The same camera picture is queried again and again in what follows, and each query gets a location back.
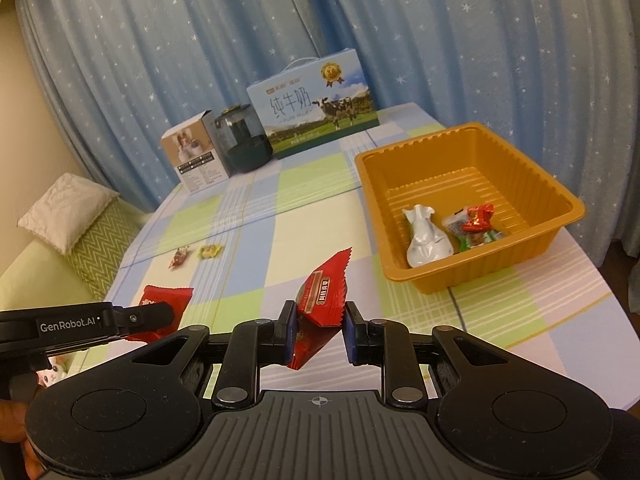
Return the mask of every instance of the metal screw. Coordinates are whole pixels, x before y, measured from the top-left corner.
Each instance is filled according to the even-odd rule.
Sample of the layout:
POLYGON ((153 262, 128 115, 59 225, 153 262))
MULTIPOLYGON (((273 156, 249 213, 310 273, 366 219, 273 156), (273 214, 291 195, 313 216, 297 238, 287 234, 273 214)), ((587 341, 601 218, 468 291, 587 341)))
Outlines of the metal screw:
POLYGON ((237 386, 229 386, 228 388, 222 388, 216 394, 216 397, 222 402, 240 402, 248 397, 248 393, 237 386))
POLYGON ((393 390, 391 396, 398 402, 418 402, 422 398, 422 392, 418 388, 403 386, 393 390))

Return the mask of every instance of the yellow plastic bin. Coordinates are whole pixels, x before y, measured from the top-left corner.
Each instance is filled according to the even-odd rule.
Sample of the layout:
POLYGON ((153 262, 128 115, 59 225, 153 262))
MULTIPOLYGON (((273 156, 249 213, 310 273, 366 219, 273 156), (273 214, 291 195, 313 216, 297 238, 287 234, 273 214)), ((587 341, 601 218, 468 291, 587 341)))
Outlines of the yellow plastic bin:
POLYGON ((558 230, 584 215, 584 205, 529 157, 479 123, 402 140, 356 157, 384 275, 424 293, 510 267, 547 250, 558 230), (491 203, 492 225, 505 237, 412 269, 402 209, 431 206, 442 219, 465 206, 491 203))

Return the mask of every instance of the table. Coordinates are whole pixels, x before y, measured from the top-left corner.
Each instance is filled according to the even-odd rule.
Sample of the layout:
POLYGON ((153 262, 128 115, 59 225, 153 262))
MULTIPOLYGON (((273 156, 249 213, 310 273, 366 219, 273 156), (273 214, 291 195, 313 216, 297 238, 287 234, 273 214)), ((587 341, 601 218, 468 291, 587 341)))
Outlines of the table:
MULTIPOLYGON (((415 104, 382 110, 380 122, 191 196, 178 186, 127 251, 107 300, 128 306, 147 284, 192 286, 181 325, 229 332, 244 320, 277 317, 313 269, 353 247, 348 299, 366 319, 395 319, 421 333, 457 326, 586 384, 609 406, 626 409, 640 399, 640 342, 565 229, 542 256, 434 294, 383 277, 353 157, 442 126, 415 104), (195 252, 205 243, 225 248, 215 259, 192 254, 168 269, 175 248, 190 244, 195 252)), ((81 352, 71 373, 138 345, 81 352)), ((351 367, 338 335, 302 370, 267 367, 261 381, 264 389, 376 389, 380 371, 351 367)), ((430 381, 428 390, 434 396, 430 381)))

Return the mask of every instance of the cardboard box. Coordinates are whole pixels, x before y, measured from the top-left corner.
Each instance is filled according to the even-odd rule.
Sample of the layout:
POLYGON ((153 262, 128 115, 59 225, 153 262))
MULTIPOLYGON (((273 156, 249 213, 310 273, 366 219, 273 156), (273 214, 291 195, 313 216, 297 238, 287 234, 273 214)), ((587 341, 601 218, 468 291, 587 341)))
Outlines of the cardboard box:
POLYGON ((380 124, 352 48, 289 68, 246 91, 277 158, 380 124))
POLYGON ((160 144, 190 193, 229 178, 223 150, 216 146, 215 115, 207 110, 167 130, 160 144))

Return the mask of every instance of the beige wall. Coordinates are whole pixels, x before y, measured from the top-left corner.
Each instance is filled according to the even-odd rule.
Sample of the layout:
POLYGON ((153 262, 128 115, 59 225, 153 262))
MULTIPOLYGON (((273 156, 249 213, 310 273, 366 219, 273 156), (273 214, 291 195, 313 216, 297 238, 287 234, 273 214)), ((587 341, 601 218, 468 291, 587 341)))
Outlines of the beige wall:
POLYGON ((65 172, 82 174, 35 79, 14 6, 0 8, 0 274, 31 241, 16 222, 65 172))

